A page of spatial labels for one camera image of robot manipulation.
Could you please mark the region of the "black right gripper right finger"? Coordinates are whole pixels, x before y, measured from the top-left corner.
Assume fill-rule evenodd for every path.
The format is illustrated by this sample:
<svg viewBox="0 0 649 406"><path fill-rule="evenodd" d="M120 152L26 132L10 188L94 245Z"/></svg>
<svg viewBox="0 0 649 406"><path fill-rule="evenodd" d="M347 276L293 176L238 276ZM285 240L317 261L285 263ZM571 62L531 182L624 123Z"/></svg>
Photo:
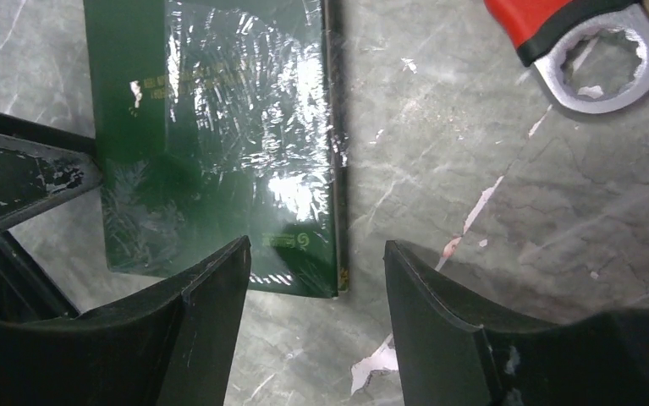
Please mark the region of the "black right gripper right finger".
<svg viewBox="0 0 649 406"><path fill-rule="evenodd" d="M389 240L384 267L408 405L649 405L649 309L569 324L510 310Z"/></svg>

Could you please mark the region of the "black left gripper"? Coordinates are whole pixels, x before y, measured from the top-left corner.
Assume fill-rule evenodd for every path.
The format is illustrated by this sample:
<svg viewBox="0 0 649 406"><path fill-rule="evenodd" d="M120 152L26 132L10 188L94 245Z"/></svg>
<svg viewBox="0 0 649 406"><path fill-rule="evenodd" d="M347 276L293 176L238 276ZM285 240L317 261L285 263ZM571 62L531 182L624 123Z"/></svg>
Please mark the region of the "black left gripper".
<svg viewBox="0 0 649 406"><path fill-rule="evenodd" d="M6 230L97 188L102 173L95 157L92 138L0 112L0 321L80 315Z"/></svg>

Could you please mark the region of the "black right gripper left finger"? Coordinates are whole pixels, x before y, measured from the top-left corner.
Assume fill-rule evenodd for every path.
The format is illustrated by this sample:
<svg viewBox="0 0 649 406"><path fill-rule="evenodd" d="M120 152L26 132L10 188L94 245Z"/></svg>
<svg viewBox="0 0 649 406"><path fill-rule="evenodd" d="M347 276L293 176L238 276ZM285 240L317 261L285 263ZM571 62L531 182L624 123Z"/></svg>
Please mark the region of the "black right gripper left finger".
<svg viewBox="0 0 649 406"><path fill-rule="evenodd" d="M221 405L250 276L239 237L75 317L0 321L0 405Z"/></svg>

